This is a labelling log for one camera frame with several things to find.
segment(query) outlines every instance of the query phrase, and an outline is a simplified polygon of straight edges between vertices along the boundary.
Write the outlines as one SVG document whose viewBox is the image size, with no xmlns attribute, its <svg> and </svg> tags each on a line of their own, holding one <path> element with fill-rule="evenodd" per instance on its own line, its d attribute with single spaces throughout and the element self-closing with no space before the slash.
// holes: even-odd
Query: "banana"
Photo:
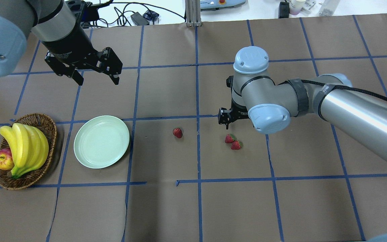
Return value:
<svg viewBox="0 0 387 242">
<path fill-rule="evenodd" d="M 17 161 L 14 161 L 14 168 L 11 170 L 12 175 L 17 175 L 20 168 L 26 165 L 28 160 L 31 141 L 28 131 L 23 124 L 14 123 L 13 131 L 17 140 Z"/>
<path fill-rule="evenodd" d="M 40 136 L 37 131 L 29 125 L 24 125 L 28 131 L 29 138 L 31 139 L 31 147 L 29 150 L 28 160 L 26 161 L 25 167 L 33 166 L 38 160 L 41 151 Z"/>
<path fill-rule="evenodd" d="M 39 149 L 40 152 L 38 153 L 37 158 L 31 159 L 30 161 L 28 161 L 27 165 L 23 167 L 23 169 L 20 169 L 17 172 L 16 176 L 14 176 L 14 178 L 19 178 L 26 172 L 39 169 L 46 162 L 47 156 L 49 155 L 49 143 L 47 141 L 46 136 L 43 134 L 43 132 L 41 132 L 36 127 L 31 127 L 27 125 L 25 126 L 26 126 L 26 129 L 32 129 L 37 134 L 37 139 L 35 139 L 34 137 L 34 141 L 32 141 L 33 138 L 31 136 L 31 141 L 32 141 L 32 144 L 36 146 L 35 149 Z"/>
<path fill-rule="evenodd" d="M 9 126 L 0 127 L 0 135 L 6 139 L 11 150 L 13 161 L 17 160 L 17 140 L 14 131 Z"/>
</svg>

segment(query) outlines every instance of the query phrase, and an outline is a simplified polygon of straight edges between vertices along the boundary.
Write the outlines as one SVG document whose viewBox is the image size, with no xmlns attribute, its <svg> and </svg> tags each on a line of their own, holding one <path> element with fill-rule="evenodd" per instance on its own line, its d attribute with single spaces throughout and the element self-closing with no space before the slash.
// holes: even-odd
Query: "fruit basket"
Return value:
<svg viewBox="0 0 387 242">
<path fill-rule="evenodd" d="M 42 167 L 40 167 L 38 170 L 32 170 L 28 173 L 25 173 L 18 179 L 12 179 L 11 177 L 7 176 L 7 173 L 9 172 L 7 170 L 0 170 L 0 186 L 7 190 L 20 190 L 30 187 L 35 182 L 37 182 L 49 169 L 56 146 L 56 124 L 55 121 L 53 121 L 52 118 L 48 115 L 32 113 L 25 115 L 14 122 L 34 126 L 41 130 L 49 142 L 49 155 L 47 156 L 47 159 Z M 3 138 L 0 145 L 0 150 L 6 147 L 9 147 L 9 145 Z"/>
</svg>

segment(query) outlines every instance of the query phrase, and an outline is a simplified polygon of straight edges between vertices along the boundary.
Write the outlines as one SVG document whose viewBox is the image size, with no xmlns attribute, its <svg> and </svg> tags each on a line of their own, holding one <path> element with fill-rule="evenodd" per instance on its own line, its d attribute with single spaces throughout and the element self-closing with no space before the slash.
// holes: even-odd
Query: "power adapter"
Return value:
<svg viewBox="0 0 387 242">
<path fill-rule="evenodd" d="M 278 6 L 278 18 L 289 18 L 289 3 L 280 2 Z"/>
<path fill-rule="evenodd" d="M 132 14 L 131 19 L 137 26 L 147 26 L 150 24 L 139 12 Z"/>
</svg>

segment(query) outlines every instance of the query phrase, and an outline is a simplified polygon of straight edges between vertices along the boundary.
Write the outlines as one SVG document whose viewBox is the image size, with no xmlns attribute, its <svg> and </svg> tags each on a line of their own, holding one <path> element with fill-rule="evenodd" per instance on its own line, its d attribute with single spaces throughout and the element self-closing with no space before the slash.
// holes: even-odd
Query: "red apple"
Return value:
<svg viewBox="0 0 387 242">
<path fill-rule="evenodd" d="M 11 170 L 14 167 L 10 148 L 0 150 L 0 169 Z"/>
</svg>

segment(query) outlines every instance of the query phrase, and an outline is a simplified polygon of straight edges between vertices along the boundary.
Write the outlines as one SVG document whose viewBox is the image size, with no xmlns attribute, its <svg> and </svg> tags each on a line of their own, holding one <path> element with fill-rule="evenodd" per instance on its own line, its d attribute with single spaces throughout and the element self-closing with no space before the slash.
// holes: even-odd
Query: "red strawberry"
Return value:
<svg viewBox="0 0 387 242">
<path fill-rule="evenodd" d="M 235 141 L 235 136 L 231 133 L 227 134 L 225 137 L 225 143 L 230 144 Z"/>
<path fill-rule="evenodd" d="M 175 128 L 172 130 L 172 134 L 176 136 L 177 138 L 181 138 L 183 136 L 183 133 L 181 132 L 180 128 Z"/>
<path fill-rule="evenodd" d="M 241 147 L 243 147 L 243 143 L 241 143 L 241 141 L 238 141 L 238 140 L 232 142 L 231 144 L 231 150 L 239 150 L 241 149 Z"/>
</svg>

